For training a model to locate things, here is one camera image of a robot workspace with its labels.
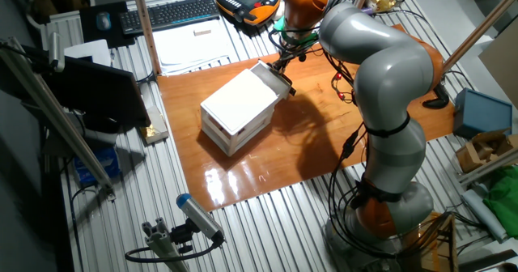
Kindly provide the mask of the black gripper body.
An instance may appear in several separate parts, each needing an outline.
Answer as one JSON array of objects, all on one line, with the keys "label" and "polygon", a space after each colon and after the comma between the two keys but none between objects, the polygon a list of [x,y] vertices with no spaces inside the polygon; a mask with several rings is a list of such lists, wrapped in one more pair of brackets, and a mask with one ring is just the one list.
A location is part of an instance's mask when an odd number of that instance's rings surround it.
[{"label": "black gripper body", "polygon": [[285,68],[287,66],[287,64],[294,58],[296,58],[296,55],[293,53],[287,53],[287,52],[280,53],[278,60],[275,62],[275,67],[276,68]]}]

